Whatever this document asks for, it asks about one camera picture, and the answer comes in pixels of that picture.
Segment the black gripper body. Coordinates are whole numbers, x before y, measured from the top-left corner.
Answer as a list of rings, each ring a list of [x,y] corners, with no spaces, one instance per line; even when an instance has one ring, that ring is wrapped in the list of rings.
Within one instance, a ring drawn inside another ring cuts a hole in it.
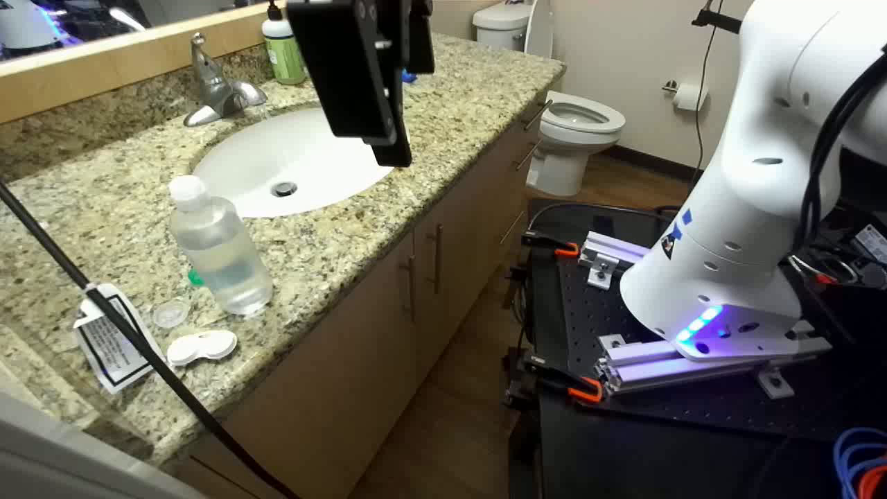
[[[335,135],[374,145],[388,129],[382,75],[435,70],[434,0],[290,0],[319,103]]]

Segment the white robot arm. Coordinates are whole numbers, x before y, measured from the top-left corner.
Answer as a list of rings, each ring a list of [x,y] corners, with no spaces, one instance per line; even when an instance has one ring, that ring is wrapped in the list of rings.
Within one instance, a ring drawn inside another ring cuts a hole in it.
[[[434,0],[290,0],[333,134],[382,165],[413,160],[403,77],[435,70]],[[656,246],[619,283],[646,329],[700,360],[791,357],[801,301],[783,261],[840,196],[845,150],[887,145],[887,0],[754,0],[703,24],[740,39],[722,142]]]

